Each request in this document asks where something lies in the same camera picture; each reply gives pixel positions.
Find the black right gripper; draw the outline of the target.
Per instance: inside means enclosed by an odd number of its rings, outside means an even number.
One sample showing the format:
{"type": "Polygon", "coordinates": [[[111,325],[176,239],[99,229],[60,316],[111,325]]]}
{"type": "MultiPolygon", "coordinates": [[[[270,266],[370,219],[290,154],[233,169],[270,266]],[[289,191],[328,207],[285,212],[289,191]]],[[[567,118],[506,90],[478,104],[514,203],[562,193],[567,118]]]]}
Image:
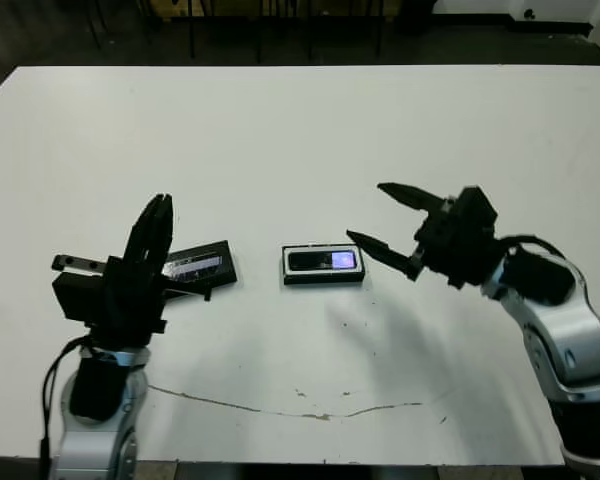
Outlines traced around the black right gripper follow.
{"type": "MultiPolygon", "coordinates": [[[[420,263],[444,275],[458,289],[466,284],[482,285],[504,255],[495,238],[497,212],[485,197],[438,197],[418,187],[381,182],[377,188],[398,203],[428,213],[414,239],[420,263]]],[[[413,257],[393,250],[369,235],[347,230],[347,236],[374,260],[416,281],[422,265],[413,257]]]]}

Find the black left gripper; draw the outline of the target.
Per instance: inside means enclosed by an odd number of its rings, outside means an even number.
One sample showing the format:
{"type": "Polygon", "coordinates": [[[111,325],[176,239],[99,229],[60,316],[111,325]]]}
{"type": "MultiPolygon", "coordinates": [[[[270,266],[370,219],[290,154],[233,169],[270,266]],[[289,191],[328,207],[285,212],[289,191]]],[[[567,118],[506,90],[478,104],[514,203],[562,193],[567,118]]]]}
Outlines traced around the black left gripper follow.
{"type": "Polygon", "coordinates": [[[165,331],[162,315],[170,296],[211,296],[209,286],[164,273],[172,236],[172,197],[158,194],[133,225],[123,259],[55,256],[52,289],[64,316],[83,323],[103,346],[146,346],[165,331]]]}

